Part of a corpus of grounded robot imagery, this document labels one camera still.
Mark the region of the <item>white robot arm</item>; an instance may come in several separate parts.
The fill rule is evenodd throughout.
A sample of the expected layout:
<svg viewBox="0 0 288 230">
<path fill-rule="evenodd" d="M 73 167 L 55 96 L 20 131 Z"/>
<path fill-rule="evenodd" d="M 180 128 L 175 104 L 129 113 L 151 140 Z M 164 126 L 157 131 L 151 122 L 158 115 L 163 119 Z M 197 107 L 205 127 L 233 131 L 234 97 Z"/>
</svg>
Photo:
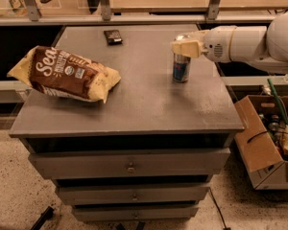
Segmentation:
<svg viewBox="0 0 288 230">
<path fill-rule="evenodd" d="M 218 26 L 181 34 L 171 50 L 189 58 L 205 56 L 213 62 L 244 62 L 277 74 L 288 74 L 288 12 L 266 26 Z"/>
</svg>

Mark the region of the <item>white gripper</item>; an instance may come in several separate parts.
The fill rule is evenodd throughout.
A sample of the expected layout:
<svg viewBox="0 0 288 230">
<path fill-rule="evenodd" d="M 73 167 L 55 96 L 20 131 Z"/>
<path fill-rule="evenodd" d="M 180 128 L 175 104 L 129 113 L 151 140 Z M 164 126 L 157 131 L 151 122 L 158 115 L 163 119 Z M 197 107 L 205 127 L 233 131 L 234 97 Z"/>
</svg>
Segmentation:
<svg viewBox="0 0 288 230">
<path fill-rule="evenodd" d="M 236 26 L 218 26 L 211 30 L 178 34 L 176 41 L 171 43 L 171 50 L 189 58 L 199 58 L 204 53 L 213 62 L 228 63 L 231 62 L 230 45 L 235 30 Z"/>
</svg>

